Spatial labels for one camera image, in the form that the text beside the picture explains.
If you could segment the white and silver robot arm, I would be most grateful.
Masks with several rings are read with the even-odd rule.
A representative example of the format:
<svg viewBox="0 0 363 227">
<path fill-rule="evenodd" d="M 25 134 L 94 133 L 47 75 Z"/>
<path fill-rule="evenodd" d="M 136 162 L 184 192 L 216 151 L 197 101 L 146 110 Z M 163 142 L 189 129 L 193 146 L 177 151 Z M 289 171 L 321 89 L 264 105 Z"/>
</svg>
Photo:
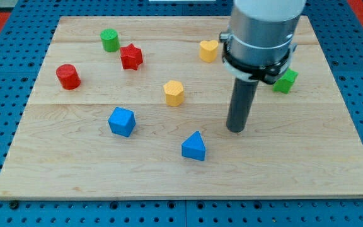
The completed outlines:
<svg viewBox="0 0 363 227">
<path fill-rule="evenodd" d="M 292 43 L 306 0 L 234 0 L 221 32 L 222 61 L 244 82 L 274 84 L 289 68 Z"/>
</svg>

